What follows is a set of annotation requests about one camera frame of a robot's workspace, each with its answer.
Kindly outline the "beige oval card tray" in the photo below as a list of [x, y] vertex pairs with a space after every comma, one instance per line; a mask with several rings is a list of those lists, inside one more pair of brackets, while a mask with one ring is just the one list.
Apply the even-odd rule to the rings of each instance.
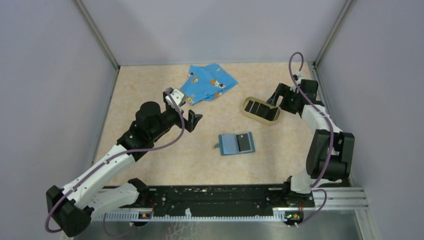
[[275, 125], [281, 115], [279, 107], [270, 105], [253, 96], [249, 96], [243, 101], [241, 112], [244, 116], [267, 126]]

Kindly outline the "blue card holder wallet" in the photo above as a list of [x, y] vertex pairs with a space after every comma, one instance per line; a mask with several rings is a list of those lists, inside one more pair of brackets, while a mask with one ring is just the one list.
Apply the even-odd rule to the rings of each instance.
[[[249, 133], [251, 151], [239, 152], [236, 135]], [[231, 134], [220, 134], [218, 136], [218, 143], [214, 145], [214, 149], [219, 149], [221, 156], [231, 156], [231, 155], [241, 155], [241, 154], [250, 154], [255, 153], [256, 148], [253, 141], [252, 132], [244, 133], [231, 133]]]

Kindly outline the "grey credit card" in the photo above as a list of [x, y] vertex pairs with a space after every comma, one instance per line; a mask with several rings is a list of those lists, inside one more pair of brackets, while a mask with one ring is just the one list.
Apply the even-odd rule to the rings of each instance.
[[249, 133], [237, 134], [236, 141], [239, 152], [247, 152], [252, 150]]

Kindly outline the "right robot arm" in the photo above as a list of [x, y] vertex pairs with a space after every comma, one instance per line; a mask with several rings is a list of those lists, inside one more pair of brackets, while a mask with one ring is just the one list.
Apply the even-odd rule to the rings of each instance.
[[306, 157], [305, 169], [289, 178], [281, 199], [287, 206], [295, 206], [301, 194], [309, 194], [314, 187], [338, 182], [349, 177], [355, 137], [335, 125], [324, 103], [317, 99], [318, 82], [302, 79], [294, 86], [279, 83], [267, 100], [272, 106], [292, 114], [299, 114], [313, 133]]

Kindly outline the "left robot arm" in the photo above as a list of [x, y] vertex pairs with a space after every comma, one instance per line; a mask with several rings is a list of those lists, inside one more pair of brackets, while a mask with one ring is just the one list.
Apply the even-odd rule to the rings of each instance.
[[164, 111], [155, 101], [143, 103], [129, 129], [103, 158], [63, 187], [53, 185], [46, 191], [48, 215], [44, 228], [48, 233], [64, 232], [75, 237], [100, 215], [124, 206], [149, 204], [150, 189], [138, 178], [107, 192], [100, 190], [147, 152], [167, 148], [185, 131], [191, 133], [203, 117], [189, 110], [188, 118], [184, 118], [181, 107], [189, 97], [177, 88], [166, 89], [163, 101]]

